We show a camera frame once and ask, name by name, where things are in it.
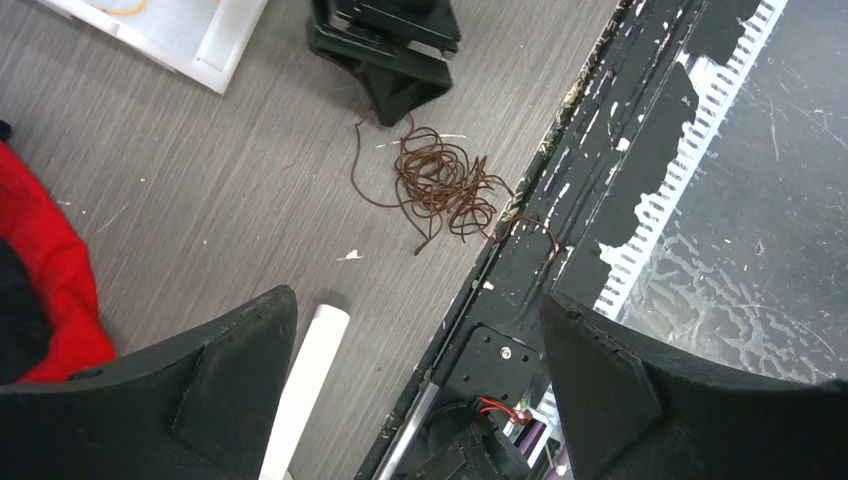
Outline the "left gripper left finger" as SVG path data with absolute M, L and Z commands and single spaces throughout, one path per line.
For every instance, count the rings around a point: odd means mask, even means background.
M 58 383 L 1 389 L 5 479 L 255 479 L 297 332 L 274 287 Z

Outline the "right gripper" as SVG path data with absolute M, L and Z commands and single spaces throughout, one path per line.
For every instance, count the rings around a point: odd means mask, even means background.
M 312 1 L 313 53 L 357 72 L 381 126 L 396 125 L 452 85 L 446 56 L 461 33 L 449 1 Z

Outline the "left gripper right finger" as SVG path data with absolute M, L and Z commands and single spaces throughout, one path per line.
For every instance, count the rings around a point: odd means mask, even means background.
M 843 479 L 847 385 L 690 354 L 556 294 L 545 358 L 578 479 Z

